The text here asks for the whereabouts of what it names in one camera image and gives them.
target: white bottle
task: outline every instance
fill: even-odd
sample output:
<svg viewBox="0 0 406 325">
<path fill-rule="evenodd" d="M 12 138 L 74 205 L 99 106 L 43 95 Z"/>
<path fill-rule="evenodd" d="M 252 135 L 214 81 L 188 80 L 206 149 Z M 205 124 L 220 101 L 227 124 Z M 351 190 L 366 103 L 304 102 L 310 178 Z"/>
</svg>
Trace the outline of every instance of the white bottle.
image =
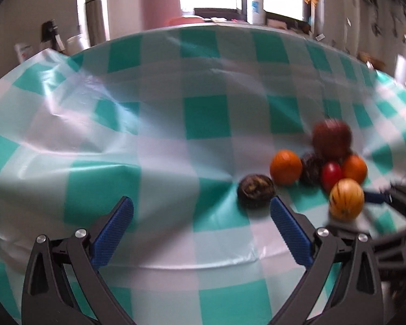
<svg viewBox="0 0 406 325">
<path fill-rule="evenodd" d="M 247 21 L 249 24 L 264 25 L 263 0 L 247 0 Z"/>
</svg>

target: cherry tomato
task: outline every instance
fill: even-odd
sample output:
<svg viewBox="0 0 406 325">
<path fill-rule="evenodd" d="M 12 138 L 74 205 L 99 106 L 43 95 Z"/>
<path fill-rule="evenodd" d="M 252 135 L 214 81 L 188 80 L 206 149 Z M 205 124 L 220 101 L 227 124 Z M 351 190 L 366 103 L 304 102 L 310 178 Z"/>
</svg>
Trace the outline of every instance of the cherry tomato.
<svg viewBox="0 0 406 325">
<path fill-rule="evenodd" d="M 343 178 L 341 166 L 335 161 L 326 163 L 322 168 L 321 181 L 323 189 L 329 193 L 333 186 Z"/>
</svg>

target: metal screw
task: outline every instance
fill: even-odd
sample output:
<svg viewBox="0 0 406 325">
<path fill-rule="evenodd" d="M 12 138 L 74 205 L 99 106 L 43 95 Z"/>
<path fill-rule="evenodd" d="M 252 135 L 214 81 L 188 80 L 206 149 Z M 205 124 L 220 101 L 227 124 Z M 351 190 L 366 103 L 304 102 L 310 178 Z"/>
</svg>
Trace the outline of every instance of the metal screw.
<svg viewBox="0 0 406 325">
<path fill-rule="evenodd" d="M 83 228 L 81 228 L 81 229 L 79 229 L 79 230 L 77 230 L 76 232 L 75 232 L 75 236 L 77 237 L 77 238 L 83 238 L 83 237 L 85 237 L 87 235 L 87 231 L 85 230 L 85 229 L 83 229 Z"/>
<path fill-rule="evenodd" d="M 36 242 L 38 242 L 39 244 L 44 243 L 47 240 L 46 236 L 44 234 L 41 234 L 40 236 L 38 236 L 38 238 L 36 239 Z"/>
<path fill-rule="evenodd" d="M 360 242 L 367 242 L 368 241 L 367 235 L 363 234 L 363 233 L 358 234 L 358 239 L 360 240 Z"/>
<path fill-rule="evenodd" d="M 320 227 L 317 229 L 317 234 L 321 237 L 327 237 L 329 235 L 329 231 L 324 227 Z"/>
</svg>

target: orange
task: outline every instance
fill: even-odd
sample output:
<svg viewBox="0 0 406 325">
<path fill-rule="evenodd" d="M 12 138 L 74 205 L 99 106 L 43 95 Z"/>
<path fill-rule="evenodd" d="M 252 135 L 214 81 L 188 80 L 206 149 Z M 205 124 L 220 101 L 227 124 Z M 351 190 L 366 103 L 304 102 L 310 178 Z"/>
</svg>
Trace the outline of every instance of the orange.
<svg viewBox="0 0 406 325">
<path fill-rule="evenodd" d="M 345 161 L 343 161 L 341 170 L 345 178 L 351 178 L 359 184 L 364 182 L 368 171 L 367 164 L 358 155 L 348 156 Z"/>
<path fill-rule="evenodd" d="M 329 194 L 329 212 L 336 219 L 352 221 L 356 219 L 364 206 L 364 191 L 351 178 L 337 182 Z"/>
<path fill-rule="evenodd" d="M 290 186 L 301 176 L 301 159 L 290 150 L 280 150 L 272 159 L 270 172 L 275 184 Z"/>
</svg>

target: blue label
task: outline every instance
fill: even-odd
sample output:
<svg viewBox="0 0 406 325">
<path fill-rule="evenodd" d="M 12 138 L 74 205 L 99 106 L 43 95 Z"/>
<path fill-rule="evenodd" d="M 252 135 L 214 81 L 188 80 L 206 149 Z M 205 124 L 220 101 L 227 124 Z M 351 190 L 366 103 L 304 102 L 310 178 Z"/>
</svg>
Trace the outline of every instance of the blue label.
<svg viewBox="0 0 406 325">
<path fill-rule="evenodd" d="M 253 13 L 255 12 L 255 13 L 258 13 L 258 1 L 253 1 L 252 3 L 251 3 L 251 7 L 252 7 L 252 9 L 253 9 Z"/>
</svg>

